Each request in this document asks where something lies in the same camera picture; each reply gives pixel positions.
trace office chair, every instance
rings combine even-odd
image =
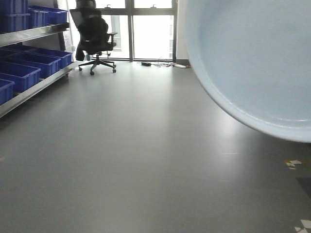
[[[113,47],[116,46],[116,43],[113,42],[113,37],[117,34],[107,33],[108,25],[102,19],[101,11],[83,7],[70,10],[70,13],[80,33],[80,43],[76,54],[77,60],[83,61],[83,51],[86,51],[89,55],[96,54],[96,60],[79,65],[79,70],[82,70],[82,66],[93,65],[90,74],[94,75],[93,69],[98,65],[104,65],[113,68],[113,72],[116,73],[117,70],[114,62],[99,59],[102,51],[112,51]]]

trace blue plastic bin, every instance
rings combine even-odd
[[[43,7],[43,6],[28,6],[28,8],[49,12],[47,14],[48,24],[67,23],[67,11],[65,10]]]
[[[0,32],[11,33],[29,29],[30,14],[0,15]]]
[[[18,53],[18,51],[0,50],[0,59],[7,58],[8,56],[11,56],[16,53]]]
[[[0,79],[0,105],[13,98],[14,82]]]
[[[1,0],[0,14],[14,15],[27,13],[27,0]]]
[[[2,50],[15,50],[15,51],[28,51],[33,50],[35,47],[26,46],[26,45],[19,45],[19,44],[12,44],[1,47]]]
[[[41,69],[40,78],[47,78],[60,69],[60,59],[44,55],[18,53],[8,57],[9,61]]]
[[[30,28],[39,28],[48,25],[47,11],[35,10],[28,8],[29,16],[29,27]]]
[[[0,79],[15,82],[14,92],[23,92],[39,82],[41,69],[19,64],[0,62]]]
[[[58,51],[58,50],[47,50],[47,49],[40,49],[40,48],[32,49],[32,50],[29,50],[28,52],[60,58],[61,69],[71,64],[71,56],[72,56],[71,52],[64,52],[64,51]]]

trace metal shelf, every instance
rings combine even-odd
[[[33,40],[36,38],[61,33],[69,28],[69,23],[56,24],[41,28],[33,28],[13,33],[0,34],[0,47],[23,42],[27,40]]]
[[[0,117],[3,117],[5,114],[9,113],[31,97],[33,97],[35,94],[42,91],[47,86],[51,85],[53,82],[59,80],[60,78],[67,75],[71,70],[76,68],[79,65],[79,62],[71,63],[69,66],[61,69],[60,71],[56,72],[55,74],[47,77],[46,79],[42,80],[38,84],[32,86],[28,90],[20,93],[19,95],[15,96],[11,100],[7,101],[3,105],[0,105]]]

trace chair base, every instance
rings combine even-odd
[[[113,68],[113,72],[114,73],[117,72],[117,70],[116,70],[116,66],[117,65],[114,62],[112,62],[112,61],[100,60],[99,59],[99,53],[96,54],[96,60],[91,61],[91,62],[87,62],[87,63],[83,63],[83,64],[79,65],[79,70],[80,71],[82,70],[82,68],[81,68],[82,66],[88,66],[88,65],[93,65],[92,68],[91,68],[91,72],[90,72],[91,75],[94,75],[93,69],[96,66],[98,66],[98,65],[104,65],[104,66],[107,66],[107,67],[111,67],[111,68]]]

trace white wall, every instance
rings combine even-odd
[[[186,38],[185,38],[185,22],[186,8],[188,0],[178,1],[178,18],[177,18],[177,59],[189,59]]]

